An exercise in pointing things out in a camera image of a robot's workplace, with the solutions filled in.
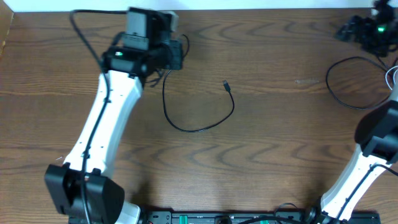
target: wood grain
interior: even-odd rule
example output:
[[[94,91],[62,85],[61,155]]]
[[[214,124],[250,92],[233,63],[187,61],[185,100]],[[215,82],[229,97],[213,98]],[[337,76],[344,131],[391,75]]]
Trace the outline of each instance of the wood grain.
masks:
[[[162,111],[161,85],[145,89],[119,147],[114,180],[126,199],[174,210],[305,208],[329,189],[350,159],[353,134],[366,114],[339,105],[325,86],[334,62],[360,55],[333,38],[358,9],[179,11],[191,40],[184,69],[166,86],[170,119],[204,133],[181,133]],[[79,15],[97,52],[124,30],[123,16]],[[393,58],[387,58],[391,64]],[[16,14],[0,61],[0,223],[65,223],[43,176],[73,147],[90,111],[99,70],[66,13]],[[357,106],[388,94],[381,71],[341,65],[330,83]],[[398,180],[383,174],[358,210],[396,223]]]

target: wood surface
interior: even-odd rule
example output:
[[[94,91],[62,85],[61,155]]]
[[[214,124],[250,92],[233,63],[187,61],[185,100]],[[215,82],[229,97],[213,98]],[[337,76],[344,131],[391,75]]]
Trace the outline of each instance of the wood surface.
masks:
[[[374,60],[333,34],[365,9],[178,11],[191,51],[169,76],[169,116],[195,129],[233,115],[203,133],[182,133],[164,118],[161,85],[145,89],[129,118],[114,181],[126,200],[174,210],[266,211],[284,202],[306,208],[337,180],[367,111],[339,105],[325,85],[328,67],[350,56]],[[76,17],[101,54],[124,30],[124,16]],[[390,64],[393,58],[385,59]],[[44,184],[62,164],[91,109],[99,69],[67,13],[15,15],[0,61],[0,223],[65,223]],[[366,62],[331,74],[348,103],[388,94],[384,75]],[[383,174],[359,202],[397,223],[398,179]]]

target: cable connector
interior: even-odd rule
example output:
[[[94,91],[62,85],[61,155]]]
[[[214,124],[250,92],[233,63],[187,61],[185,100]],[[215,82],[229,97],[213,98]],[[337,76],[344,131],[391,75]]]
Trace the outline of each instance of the cable connector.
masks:
[[[231,91],[231,87],[229,87],[228,82],[226,80],[223,81],[223,85],[225,90],[229,93]]]

